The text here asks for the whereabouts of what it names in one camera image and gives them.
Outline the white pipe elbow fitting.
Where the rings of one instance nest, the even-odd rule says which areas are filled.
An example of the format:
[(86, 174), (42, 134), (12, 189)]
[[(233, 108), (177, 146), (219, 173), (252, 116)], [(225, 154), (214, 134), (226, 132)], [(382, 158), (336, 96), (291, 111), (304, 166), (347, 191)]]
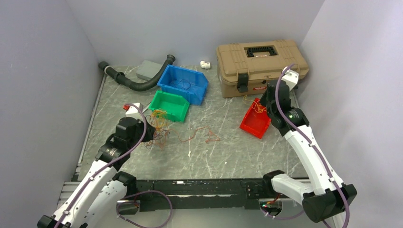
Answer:
[(201, 67), (202, 69), (211, 69), (211, 63), (202, 60), (202, 61), (200, 62), (200, 67)]

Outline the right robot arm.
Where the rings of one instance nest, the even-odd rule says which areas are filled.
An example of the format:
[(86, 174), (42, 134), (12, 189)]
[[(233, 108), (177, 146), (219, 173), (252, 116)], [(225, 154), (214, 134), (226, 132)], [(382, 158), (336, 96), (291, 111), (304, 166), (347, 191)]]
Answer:
[(333, 170), (318, 146), (305, 114), (301, 109), (292, 107), (289, 93), (286, 82), (271, 81), (259, 102), (267, 108), (271, 124), (296, 152), (310, 183), (301, 183), (276, 170), (263, 176), (262, 192), (267, 197), (283, 194), (293, 199), (315, 223), (345, 213), (343, 227), (346, 227), (349, 206), (357, 190), (353, 184), (345, 184)]

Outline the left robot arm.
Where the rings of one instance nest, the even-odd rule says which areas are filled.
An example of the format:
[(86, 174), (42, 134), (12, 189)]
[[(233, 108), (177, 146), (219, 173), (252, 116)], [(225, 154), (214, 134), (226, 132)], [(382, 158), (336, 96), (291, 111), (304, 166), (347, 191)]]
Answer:
[(42, 216), (37, 227), (93, 228), (119, 200), (133, 198), (136, 177), (120, 169), (140, 143), (152, 138), (151, 128), (145, 117), (121, 118), (72, 195), (53, 215)]

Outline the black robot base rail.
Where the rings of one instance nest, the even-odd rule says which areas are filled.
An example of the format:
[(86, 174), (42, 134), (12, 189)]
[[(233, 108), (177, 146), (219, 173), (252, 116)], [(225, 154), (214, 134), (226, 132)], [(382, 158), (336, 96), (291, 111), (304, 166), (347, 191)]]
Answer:
[(262, 178), (137, 180), (138, 196), (118, 201), (117, 210), (123, 215), (163, 209), (259, 209), (279, 212), (285, 195), (268, 193)]

